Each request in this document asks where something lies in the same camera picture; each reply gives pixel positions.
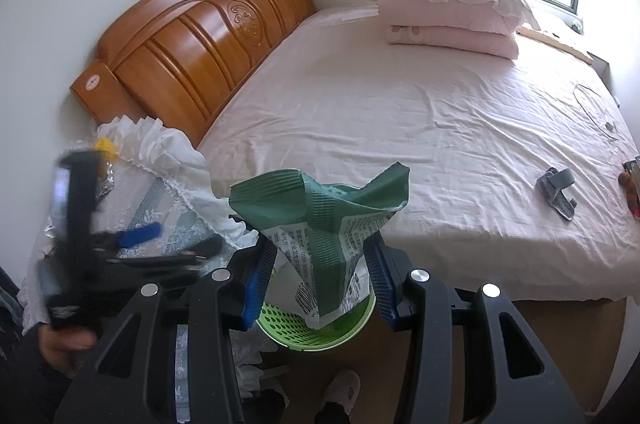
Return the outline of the person left hand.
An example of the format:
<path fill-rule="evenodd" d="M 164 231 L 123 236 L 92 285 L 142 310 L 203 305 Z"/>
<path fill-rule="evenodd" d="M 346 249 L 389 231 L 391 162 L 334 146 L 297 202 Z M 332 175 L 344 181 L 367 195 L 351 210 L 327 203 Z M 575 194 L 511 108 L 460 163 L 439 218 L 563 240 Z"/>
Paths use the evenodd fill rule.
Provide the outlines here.
<path fill-rule="evenodd" d="M 66 378 L 75 378 L 97 341 L 96 333 L 85 328 L 55 331 L 45 324 L 38 329 L 38 345 L 43 359 Z"/>

